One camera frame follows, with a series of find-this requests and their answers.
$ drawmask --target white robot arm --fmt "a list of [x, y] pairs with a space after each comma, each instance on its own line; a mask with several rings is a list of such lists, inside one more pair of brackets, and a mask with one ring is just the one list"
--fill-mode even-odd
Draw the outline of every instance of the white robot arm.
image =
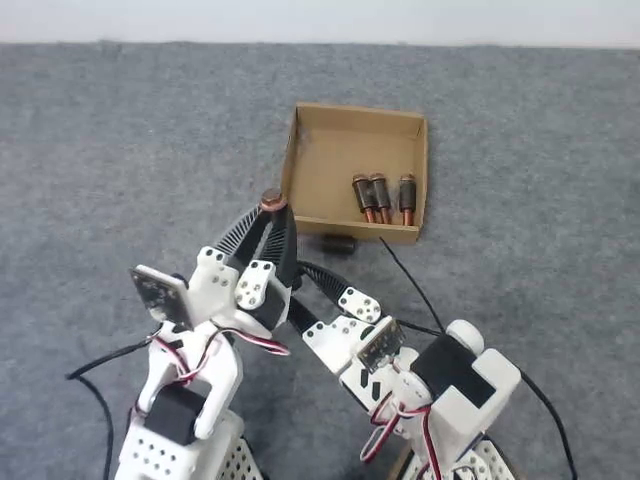
[[270, 338], [287, 318], [295, 274], [293, 213], [273, 191], [215, 247], [200, 250], [188, 281], [144, 265], [132, 270], [161, 327], [149, 345], [149, 374], [131, 412], [117, 480], [263, 478], [242, 438], [242, 420], [228, 409], [242, 381], [229, 336], [287, 355]]
[[395, 433], [413, 450], [403, 479], [512, 480], [506, 461], [484, 437], [520, 381], [520, 371], [484, 348], [469, 322], [456, 320], [423, 352], [405, 347], [397, 321], [343, 278], [307, 262], [300, 271], [341, 310], [330, 323], [295, 298], [289, 319], [304, 342], [338, 376], [375, 426], [362, 449], [373, 460]]

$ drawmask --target white wall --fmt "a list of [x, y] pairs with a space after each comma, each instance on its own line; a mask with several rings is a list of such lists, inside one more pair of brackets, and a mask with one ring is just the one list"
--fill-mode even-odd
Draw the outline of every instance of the white wall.
[[639, 0], [0, 0], [0, 41], [640, 47]]

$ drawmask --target red and white wire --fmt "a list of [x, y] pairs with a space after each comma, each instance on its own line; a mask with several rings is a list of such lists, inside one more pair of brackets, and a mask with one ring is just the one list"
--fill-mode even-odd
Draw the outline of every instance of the red and white wire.
[[178, 362], [176, 366], [178, 367], [178, 373], [180, 375], [186, 375], [189, 372], [189, 365], [187, 364], [187, 361], [184, 359], [184, 357], [180, 355], [180, 352], [178, 352], [178, 350], [173, 348], [171, 345], [169, 345], [166, 341], [164, 341], [157, 335], [154, 336], [151, 340], [153, 342], [156, 342], [158, 345], [160, 345], [160, 347], [165, 352], [170, 353], [171, 356]]
[[252, 343], [254, 345], [258, 345], [260, 348], [262, 348], [263, 350], [266, 350], [267, 352], [269, 352], [272, 355], [278, 355], [278, 356], [283, 356], [286, 357], [288, 355], [291, 354], [291, 352], [289, 351], [289, 349], [281, 344], [280, 342], [276, 342], [275, 340], [269, 340], [268, 338], [262, 338], [262, 337], [258, 337], [257, 335], [253, 335], [251, 333], [247, 333], [244, 332], [242, 330], [239, 330], [237, 328], [231, 328], [231, 327], [224, 327], [224, 328], [220, 328], [218, 330], [216, 330], [207, 340], [207, 343], [204, 347], [204, 350], [202, 352], [202, 355], [200, 357], [200, 360], [198, 361], [198, 364], [196, 365], [196, 368], [188, 371], [187, 373], [184, 373], [182, 375], [180, 375], [178, 377], [178, 381], [185, 381], [185, 382], [191, 382], [196, 375], [198, 375], [198, 373], [204, 368], [204, 366], [207, 363], [207, 360], [209, 359], [209, 349], [211, 347], [211, 345], [213, 344], [213, 340], [215, 339], [215, 337], [221, 333], [231, 333], [233, 335], [236, 335], [240, 338], [242, 338], [243, 340], [245, 340], [246, 342]]
[[433, 443], [431, 442], [431, 437], [428, 430], [427, 420], [429, 417], [429, 413], [431, 412], [431, 405], [424, 405], [414, 410], [404, 410], [404, 405], [402, 403], [400, 403], [397, 407], [391, 404], [391, 407], [394, 410], [394, 414], [388, 422], [384, 422], [378, 417], [380, 413], [383, 412], [384, 409], [387, 408], [387, 406], [390, 404], [390, 400], [391, 392], [389, 392], [382, 399], [382, 401], [373, 411], [373, 414], [371, 415], [371, 423], [373, 425], [376, 425], [376, 428], [373, 430], [371, 436], [369, 437], [369, 440], [367, 440], [367, 442], [364, 444], [364, 447], [362, 447], [362, 450], [360, 452], [360, 460], [364, 463], [369, 463], [375, 458], [375, 456], [382, 448], [382, 445], [387, 441], [401, 418], [410, 419], [420, 415], [424, 415], [422, 422], [422, 432], [430, 460], [422, 466], [416, 478], [422, 478], [422, 475], [424, 475], [424, 473], [429, 470], [429, 466], [433, 464], [435, 466], [434, 472], [436, 473], [436, 479], [442, 480], [440, 476], [440, 470], [438, 468], [438, 462], [435, 457], [435, 450], [433, 448]]
[[421, 480], [424, 474], [429, 471], [429, 467], [431, 466], [433, 466], [433, 473], [436, 477], [436, 480], [442, 480], [442, 474], [440, 473], [440, 464], [438, 463], [436, 450], [433, 446], [433, 441], [431, 440], [431, 434], [429, 433], [429, 414], [430, 413], [431, 413], [431, 406], [429, 406], [428, 410], [424, 414], [424, 417], [422, 418], [422, 436], [427, 449], [427, 455], [429, 456], [429, 460], [418, 471], [416, 480]]

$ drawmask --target open cardboard box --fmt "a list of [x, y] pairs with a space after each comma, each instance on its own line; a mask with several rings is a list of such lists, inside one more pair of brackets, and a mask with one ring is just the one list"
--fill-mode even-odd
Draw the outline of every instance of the open cardboard box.
[[[383, 173], [393, 224], [366, 223], [351, 185], [357, 173]], [[414, 226], [397, 208], [400, 176], [416, 178]], [[424, 116], [362, 107], [296, 105], [282, 172], [300, 233], [331, 233], [415, 243], [427, 198], [427, 122]]]

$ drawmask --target white bracket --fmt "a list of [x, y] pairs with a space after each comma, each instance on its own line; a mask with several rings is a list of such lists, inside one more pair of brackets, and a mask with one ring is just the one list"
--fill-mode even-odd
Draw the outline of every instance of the white bracket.
[[375, 323], [380, 318], [380, 304], [372, 297], [355, 288], [347, 288], [338, 299], [345, 312], [366, 323]]
[[316, 323], [302, 334], [302, 340], [331, 373], [337, 375], [356, 353], [360, 336], [366, 328], [371, 326], [355, 318], [340, 315], [331, 324]]
[[255, 310], [264, 303], [269, 281], [275, 278], [272, 262], [254, 260], [244, 270], [235, 289], [238, 305], [244, 310]]

